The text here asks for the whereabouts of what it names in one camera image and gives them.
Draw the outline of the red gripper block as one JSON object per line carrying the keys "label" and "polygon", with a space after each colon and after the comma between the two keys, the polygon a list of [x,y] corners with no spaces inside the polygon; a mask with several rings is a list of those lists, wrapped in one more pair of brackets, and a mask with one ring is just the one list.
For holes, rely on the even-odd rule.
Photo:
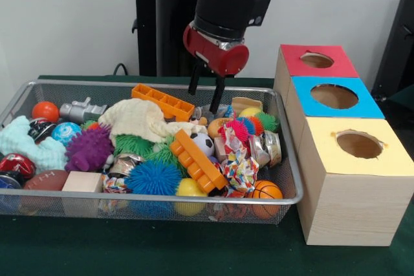
{"label": "red gripper block", "polygon": [[[244,41],[223,41],[215,39],[196,29],[191,22],[183,33],[183,42],[187,51],[204,61],[208,68],[218,74],[215,78],[215,90],[210,104],[210,112],[216,114],[225,89],[225,76],[240,73],[249,58],[248,47]],[[203,63],[197,61],[191,73],[188,93],[197,91]]]}

